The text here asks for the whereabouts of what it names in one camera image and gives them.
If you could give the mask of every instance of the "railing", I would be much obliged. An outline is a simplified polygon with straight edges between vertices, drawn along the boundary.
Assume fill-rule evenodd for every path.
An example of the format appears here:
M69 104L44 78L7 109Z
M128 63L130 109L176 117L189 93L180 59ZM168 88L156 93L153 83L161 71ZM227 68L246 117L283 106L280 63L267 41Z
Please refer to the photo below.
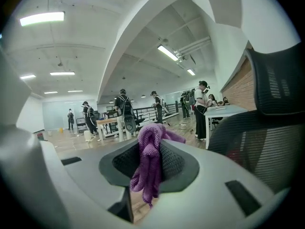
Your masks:
M165 106L166 106L169 114L167 114L167 112L163 108L162 109L163 119L167 119L167 118L179 113L177 101L175 104L165 104ZM137 119L145 119L143 122L140 123L140 126L144 126L149 123L153 123L153 122L157 121L157 111L156 110L157 109L155 107L138 108L138 109L134 109L133 113L137 117ZM117 115L117 113L114 113L114 114L101 114L101 116L105 119L108 119L108 118L116 118L118 115ZM118 123L117 122L111 123L111 124L105 124L105 125L103 125L103 128L104 128L106 136L111 136L111 135L118 133Z

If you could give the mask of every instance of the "person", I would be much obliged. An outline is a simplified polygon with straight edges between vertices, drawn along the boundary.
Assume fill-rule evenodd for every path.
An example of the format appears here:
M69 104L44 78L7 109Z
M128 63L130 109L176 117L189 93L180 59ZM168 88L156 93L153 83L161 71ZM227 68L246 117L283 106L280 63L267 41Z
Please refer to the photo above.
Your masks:
M82 104L84 106L83 114L85 115L86 124L91 132L91 136L94 137L94 134L98 135L96 126L92 123L91 117L93 116L93 108L89 106L88 102L85 101Z
M181 96L182 98L180 98L180 102L181 102L181 107L182 107L182 113L183 113L183 119L190 118L190 113L189 113L189 106L187 106L187 102L186 102L186 94L182 94Z
M206 139L206 127L204 113L208 107L208 98L204 91L207 88L207 82L200 81L198 89L195 90L195 116L196 116L196 134L195 137L204 141Z
M70 124L71 124L71 127L72 127L72 130L73 130L73 124L74 124L74 114L72 113L72 110L69 109L69 112L68 112L68 123L69 123L69 129L70 130Z
M120 96L118 96L115 100L114 103L114 109L118 112L118 117L117 117L117 121L118 121L118 129L119 129L119 141L122 142L124 141L124 133L123 133L123 128L124 128L124 119L123 119L123 105L126 101L130 102L129 97L126 96L126 91L125 89L121 89L120 90ZM132 134L125 130L126 132L126 137L127 140L132 138Z
M156 101L153 107L156 107L157 109L157 123L163 124L161 98L158 96L156 91L152 91L151 96L153 96Z
M209 95L209 101L208 101L208 107L216 107L218 106L218 103L215 100L215 97L213 94Z

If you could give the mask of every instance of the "glass wall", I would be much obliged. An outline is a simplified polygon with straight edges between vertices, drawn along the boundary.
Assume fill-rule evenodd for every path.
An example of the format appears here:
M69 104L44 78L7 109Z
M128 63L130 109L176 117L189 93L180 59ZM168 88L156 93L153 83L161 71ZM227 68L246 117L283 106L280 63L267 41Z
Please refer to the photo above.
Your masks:
M74 114L74 126L76 128L76 119L84 118L82 114L84 101L62 101L62 102L43 102L43 121L45 130L55 130L59 128L67 129L68 126L68 112L72 110ZM96 101L87 100L94 110L97 110Z

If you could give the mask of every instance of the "chair headrest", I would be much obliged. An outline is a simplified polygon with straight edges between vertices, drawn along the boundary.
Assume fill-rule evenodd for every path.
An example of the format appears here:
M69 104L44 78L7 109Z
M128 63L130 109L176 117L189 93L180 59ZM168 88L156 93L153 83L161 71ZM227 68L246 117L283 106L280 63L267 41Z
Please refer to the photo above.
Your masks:
M305 71L301 43L274 53L246 49L252 66L254 100L264 115L292 115L305 112Z

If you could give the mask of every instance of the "black pants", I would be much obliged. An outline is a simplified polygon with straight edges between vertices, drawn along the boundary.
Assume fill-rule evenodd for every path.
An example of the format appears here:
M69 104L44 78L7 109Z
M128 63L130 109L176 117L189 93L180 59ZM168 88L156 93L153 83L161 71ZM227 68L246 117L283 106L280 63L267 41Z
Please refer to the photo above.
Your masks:
M71 122L71 119L68 119L68 123L69 123L69 129L70 129L70 124L71 124L71 127L73 129L73 122Z
M91 134L93 134L93 132L97 132L96 126L94 124L92 124L90 118L88 118L88 117L86 117L86 124L87 124Z
M157 123L163 124L162 108L157 108Z
M196 135L198 135L198 139L206 138L205 111L205 107L201 105L195 106Z
M189 110L186 108L185 104L182 105L182 113L183 113L183 118L185 118L185 114L188 118L190 118Z

